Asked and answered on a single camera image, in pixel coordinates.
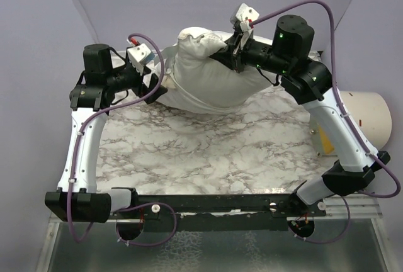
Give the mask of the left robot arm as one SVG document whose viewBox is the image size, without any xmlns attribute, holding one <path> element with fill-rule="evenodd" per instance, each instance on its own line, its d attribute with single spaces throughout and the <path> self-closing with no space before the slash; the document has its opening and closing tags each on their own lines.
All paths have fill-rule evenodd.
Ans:
<svg viewBox="0 0 403 272">
<path fill-rule="evenodd" d="M 148 63 L 154 53 L 144 43 L 126 49 L 123 65 L 114 67 L 106 44 L 88 45 L 83 51 L 84 70 L 69 94 L 72 132 L 62 176 L 54 192 L 45 195 L 45 206 L 65 222 L 105 223 L 110 213 L 125 218 L 136 216 L 139 203 L 132 188 L 97 192 L 96 162 L 101 134 L 109 112 L 119 106 L 117 93 L 133 91 L 151 103 L 164 94 L 159 78 Z M 150 74 L 150 83 L 143 82 Z"/>
</svg>

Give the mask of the grey pillowcase with cream trim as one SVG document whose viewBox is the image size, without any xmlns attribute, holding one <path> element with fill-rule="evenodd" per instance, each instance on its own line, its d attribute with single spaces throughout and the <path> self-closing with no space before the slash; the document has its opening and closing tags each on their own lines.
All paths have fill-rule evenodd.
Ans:
<svg viewBox="0 0 403 272">
<path fill-rule="evenodd" d="M 167 93 L 157 102 L 196 114 L 225 115 L 236 111 L 253 93 L 243 77 L 207 58 L 183 60 L 176 45 L 162 50 Z"/>
</svg>

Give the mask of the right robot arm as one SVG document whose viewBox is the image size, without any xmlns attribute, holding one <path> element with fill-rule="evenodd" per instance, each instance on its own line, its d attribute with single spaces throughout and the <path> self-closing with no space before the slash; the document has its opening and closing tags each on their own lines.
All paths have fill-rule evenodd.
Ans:
<svg viewBox="0 0 403 272">
<path fill-rule="evenodd" d="M 309 58 L 314 29 L 300 16 L 278 19 L 271 45 L 253 37 L 252 18 L 232 18 L 233 35 L 212 58 L 241 73 L 255 67 L 281 77 L 281 86 L 318 122 L 331 141 L 338 160 L 321 177 L 301 184 L 291 195 L 290 211 L 303 216 L 312 204 L 332 195 L 347 196 L 362 191 L 375 172 L 390 160 L 386 151 L 366 141 L 332 86 L 332 75 L 321 62 Z"/>
</svg>

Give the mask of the white pillow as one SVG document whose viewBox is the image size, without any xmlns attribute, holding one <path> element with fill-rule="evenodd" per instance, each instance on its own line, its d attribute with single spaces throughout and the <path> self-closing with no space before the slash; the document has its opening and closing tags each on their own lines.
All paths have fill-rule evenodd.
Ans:
<svg viewBox="0 0 403 272">
<path fill-rule="evenodd" d="M 262 75 L 262 71 L 248 65 L 238 74 L 210 57 L 224 48 L 231 36 L 201 27 L 181 30 L 170 66 L 169 82 L 174 87 L 161 102 L 192 113 L 225 114 L 271 87 L 274 74 Z"/>
</svg>

